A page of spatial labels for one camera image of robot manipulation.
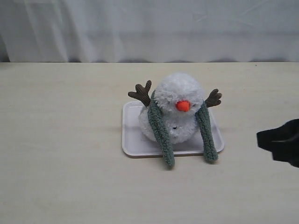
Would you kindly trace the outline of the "green fuzzy knitted scarf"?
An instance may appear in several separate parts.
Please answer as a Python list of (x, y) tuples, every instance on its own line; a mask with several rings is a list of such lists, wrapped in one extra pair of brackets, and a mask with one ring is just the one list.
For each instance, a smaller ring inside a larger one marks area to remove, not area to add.
[(203, 140), (204, 160), (208, 163), (218, 160), (208, 109), (218, 106), (221, 98), (218, 89), (212, 90), (207, 99), (196, 91), (153, 91), (149, 105), (140, 114), (140, 124), (145, 135), (159, 145), (167, 167), (175, 166), (173, 146), (191, 139), (196, 132)]

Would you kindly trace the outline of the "white plush snowman toy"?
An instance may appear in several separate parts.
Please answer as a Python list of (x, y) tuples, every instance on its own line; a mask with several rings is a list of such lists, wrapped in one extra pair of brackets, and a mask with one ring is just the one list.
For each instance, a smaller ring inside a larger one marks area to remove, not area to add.
[(219, 89), (213, 89), (205, 97), (198, 81), (183, 72), (168, 75), (153, 92), (151, 86), (152, 81), (148, 80), (128, 92), (129, 97), (143, 104), (138, 116), (139, 127), (151, 141), (158, 141), (162, 135), (172, 144), (189, 140), (199, 130), (196, 114), (221, 103)]

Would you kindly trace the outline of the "white plastic tray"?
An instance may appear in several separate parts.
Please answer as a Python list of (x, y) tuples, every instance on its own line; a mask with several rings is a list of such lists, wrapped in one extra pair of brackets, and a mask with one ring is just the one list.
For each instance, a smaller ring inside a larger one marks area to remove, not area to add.
[[(142, 108), (143, 104), (139, 101), (129, 101), (122, 108), (122, 150), (130, 158), (162, 157), (159, 145), (141, 132), (138, 116)], [(191, 139), (175, 144), (173, 149), (175, 156), (202, 156), (201, 134), (196, 132)]]

